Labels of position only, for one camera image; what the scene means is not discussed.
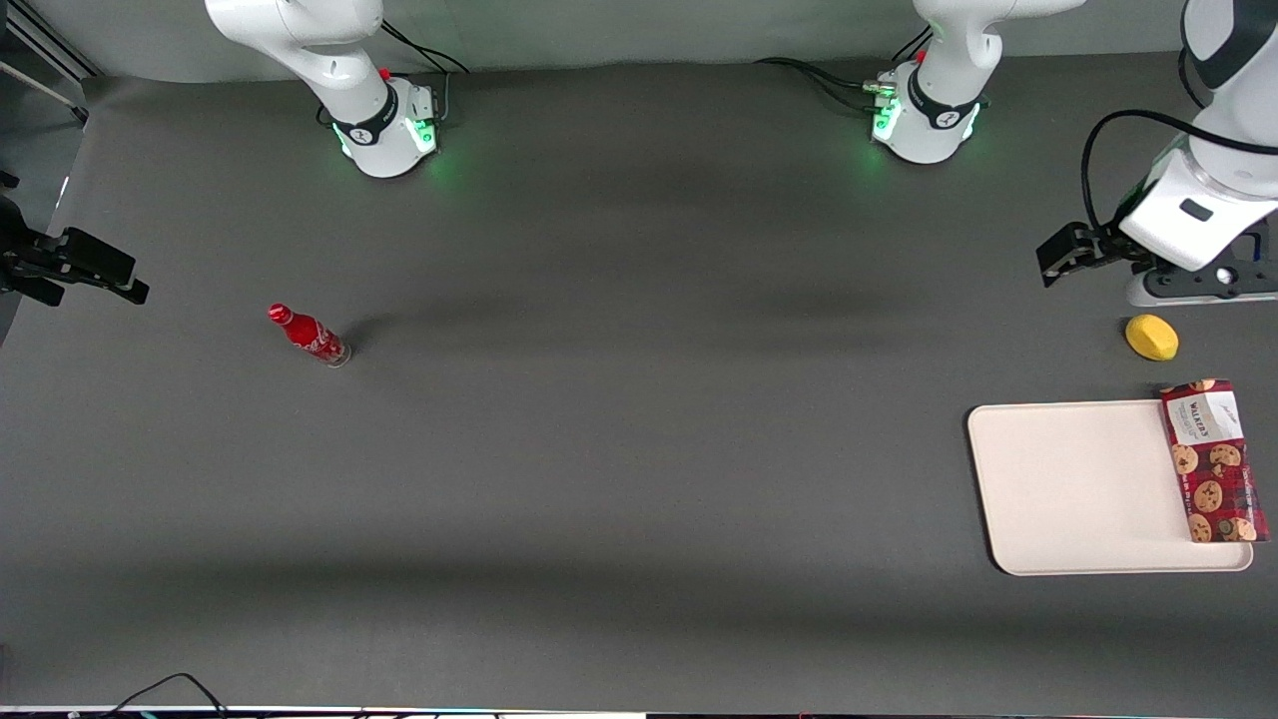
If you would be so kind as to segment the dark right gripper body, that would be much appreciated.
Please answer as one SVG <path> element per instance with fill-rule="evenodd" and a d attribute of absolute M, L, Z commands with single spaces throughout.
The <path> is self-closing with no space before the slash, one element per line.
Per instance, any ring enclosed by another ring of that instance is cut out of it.
<path fill-rule="evenodd" d="M 41 232 L 29 227 L 18 206 L 1 195 L 1 292 L 17 292 L 20 298 L 35 299 L 24 289 L 24 281 L 18 278 L 14 266 L 17 252 L 33 249 L 40 238 Z"/>

